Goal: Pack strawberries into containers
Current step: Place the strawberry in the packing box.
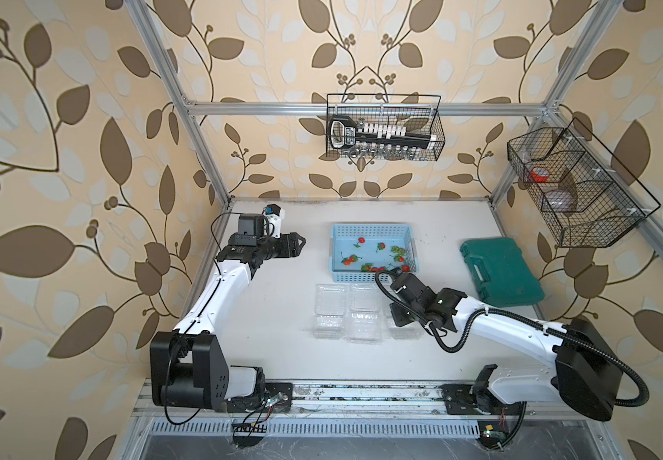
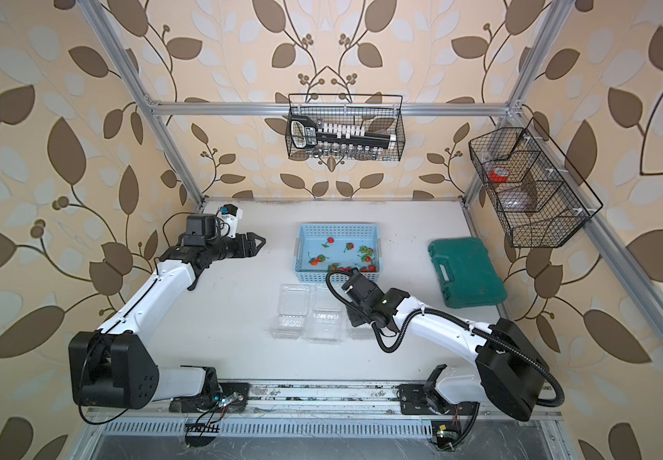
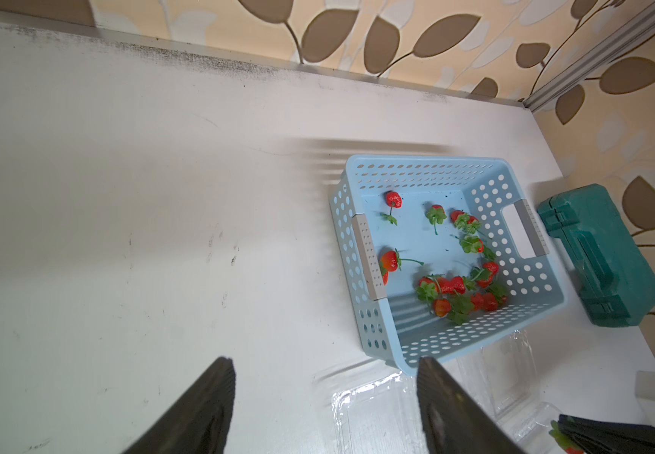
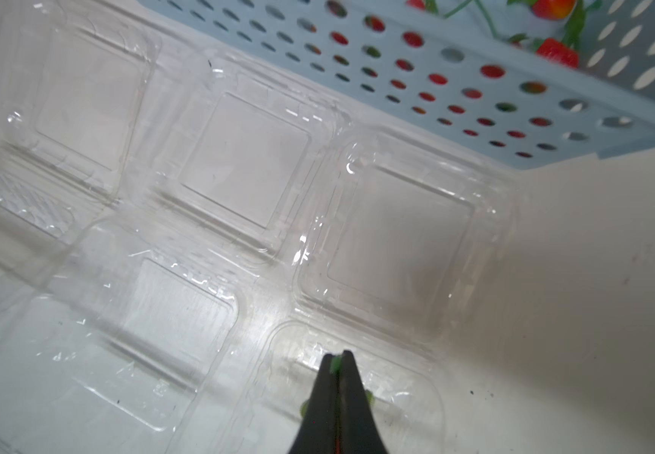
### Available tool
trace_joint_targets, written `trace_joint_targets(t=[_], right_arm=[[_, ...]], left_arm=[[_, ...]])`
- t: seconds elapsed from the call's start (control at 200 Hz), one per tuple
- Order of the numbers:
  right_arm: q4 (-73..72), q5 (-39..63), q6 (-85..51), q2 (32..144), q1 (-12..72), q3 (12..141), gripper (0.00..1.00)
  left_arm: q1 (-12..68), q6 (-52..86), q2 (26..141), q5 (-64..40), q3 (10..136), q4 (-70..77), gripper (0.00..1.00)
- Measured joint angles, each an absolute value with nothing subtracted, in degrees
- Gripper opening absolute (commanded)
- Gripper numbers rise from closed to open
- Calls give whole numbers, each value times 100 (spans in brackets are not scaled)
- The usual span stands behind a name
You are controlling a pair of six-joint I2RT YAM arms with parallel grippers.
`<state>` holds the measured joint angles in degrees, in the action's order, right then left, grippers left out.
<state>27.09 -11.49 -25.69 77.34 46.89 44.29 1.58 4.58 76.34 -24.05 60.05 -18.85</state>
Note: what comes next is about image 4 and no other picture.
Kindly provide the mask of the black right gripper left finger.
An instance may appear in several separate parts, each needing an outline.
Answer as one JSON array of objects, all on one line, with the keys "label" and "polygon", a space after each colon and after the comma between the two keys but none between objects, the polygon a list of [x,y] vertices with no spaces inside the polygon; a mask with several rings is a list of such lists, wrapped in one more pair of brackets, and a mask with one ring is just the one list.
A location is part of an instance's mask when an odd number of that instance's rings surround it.
[{"label": "black right gripper left finger", "polygon": [[340,367],[340,356],[327,354],[321,360],[305,414],[289,454],[336,452]]}]

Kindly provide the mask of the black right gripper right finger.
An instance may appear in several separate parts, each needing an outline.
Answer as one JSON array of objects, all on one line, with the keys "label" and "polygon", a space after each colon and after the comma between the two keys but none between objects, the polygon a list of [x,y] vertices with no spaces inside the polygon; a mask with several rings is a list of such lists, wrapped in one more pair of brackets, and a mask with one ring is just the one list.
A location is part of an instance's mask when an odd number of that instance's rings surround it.
[{"label": "black right gripper right finger", "polygon": [[338,371],[338,452],[387,453],[356,359],[349,350],[342,353]]}]

